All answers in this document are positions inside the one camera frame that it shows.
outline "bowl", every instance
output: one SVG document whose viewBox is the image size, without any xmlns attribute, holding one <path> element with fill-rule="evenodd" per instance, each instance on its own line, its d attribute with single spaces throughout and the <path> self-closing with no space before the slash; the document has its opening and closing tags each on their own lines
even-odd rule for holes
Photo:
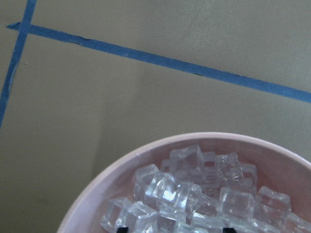
<svg viewBox="0 0 311 233">
<path fill-rule="evenodd" d="M 265 185 L 290 195 L 292 209 L 311 222 L 311 164 L 273 143 L 232 133 L 188 133 L 164 138 L 123 156 L 100 173 L 80 194 L 63 219 L 58 233 L 104 233 L 100 220 L 106 201 L 133 194 L 132 177 L 141 166 L 156 164 L 170 151 L 199 145 L 216 154 L 237 152 L 242 163 L 257 166 L 258 188 Z"/>
</svg>

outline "blue tape strip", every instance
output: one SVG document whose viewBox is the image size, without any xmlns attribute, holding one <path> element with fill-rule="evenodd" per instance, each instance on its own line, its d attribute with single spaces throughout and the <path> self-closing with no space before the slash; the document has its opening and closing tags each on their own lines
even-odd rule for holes
<svg viewBox="0 0 311 233">
<path fill-rule="evenodd" d="M 7 28 L 18 30 L 19 23 L 8 25 Z M 111 54 L 128 57 L 131 59 L 151 63 L 158 66 L 168 67 L 176 70 L 181 70 L 191 74 L 201 75 L 207 78 L 216 79 L 219 81 L 232 83 L 240 86 L 253 88 L 259 91 L 264 91 L 280 96 L 289 97 L 296 100 L 301 100 L 311 103 L 311 93 L 294 89 L 287 86 L 282 86 L 275 83 L 265 82 L 258 79 L 248 78 L 237 74 L 232 74 L 208 67 L 199 66 L 196 64 L 175 60 L 168 57 L 163 57 L 139 50 L 134 50 L 114 44 L 109 44 L 99 40 L 85 39 L 80 36 L 71 35 L 68 33 L 48 29 L 36 25 L 31 25 L 29 33 L 43 36 L 46 38 L 59 40 L 63 42 L 75 43 L 90 49 L 108 52 Z"/>
<path fill-rule="evenodd" d="M 31 19 L 34 14 L 36 0 L 28 0 L 26 9 L 24 12 L 24 17 L 20 23 L 19 33 L 14 47 L 14 52 L 12 54 L 11 63 L 8 68 L 8 72 L 5 77 L 4 85 L 0 97 L 0 128 L 2 126 L 2 121 L 4 118 L 5 109 L 9 100 L 11 85 L 14 77 L 15 70 L 17 68 L 18 62 L 20 60 L 21 54 L 24 49 L 27 34 L 30 28 Z"/>
</svg>

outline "black object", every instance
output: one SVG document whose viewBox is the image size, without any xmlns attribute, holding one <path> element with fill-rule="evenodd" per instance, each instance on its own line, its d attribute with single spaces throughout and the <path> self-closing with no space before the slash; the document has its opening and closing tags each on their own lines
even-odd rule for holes
<svg viewBox="0 0 311 233">
<path fill-rule="evenodd" d="M 117 233 L 127 233 L 128 232 L 128 227 L 119 227 L 117 229 Z"/>
<path fill-rule="evenodd" d="M 223 233 L 237 233 L 234 228 L 223 228 Z"/>
</svg>

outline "round container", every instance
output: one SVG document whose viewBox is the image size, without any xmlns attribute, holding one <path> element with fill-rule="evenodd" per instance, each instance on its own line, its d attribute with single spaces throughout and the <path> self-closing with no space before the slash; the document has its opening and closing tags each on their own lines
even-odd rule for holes
<svg viewBox="0 0 311 233">
<path fill-rule="evenodd" d="M 160 165 L 170 151 L 199 145 L 216 154 L 237 152 L 242 163 L 257 166 L 258 188 L 262 185 L 290 195 L 293 212 L 311 222 L 311 164 L 275 144 L 232 133 L 188 133 L 164 138 L 123 156 L 100 173 L 80 194 L 63 219 L 58 233 L 104 233 L 100 220 L 108 199 L 130 196 L 135 170 Z"/>
</svg>

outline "pink bowl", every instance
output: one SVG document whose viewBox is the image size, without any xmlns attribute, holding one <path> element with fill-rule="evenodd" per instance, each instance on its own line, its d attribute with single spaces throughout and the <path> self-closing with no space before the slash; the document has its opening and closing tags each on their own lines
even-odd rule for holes
<svg viewBox="0 0 311 233">
<path fill-rule="evenodd" d="M 262 185 L 291 196 L 293 212 L 311 222 L 311 164 L 275 144 L 231 133 L 188 133 L 164 138 L 128 153 L 100 173 L 80 194 L 63 219 L 58 233 L 104 233 L 100 219 L 105 201 L 132 194 L 135 170 L 160 165 L 170 151 L 190 145 L 202 151 L 237 152 L 242 163 L 255 164 Z"/>
</svg>

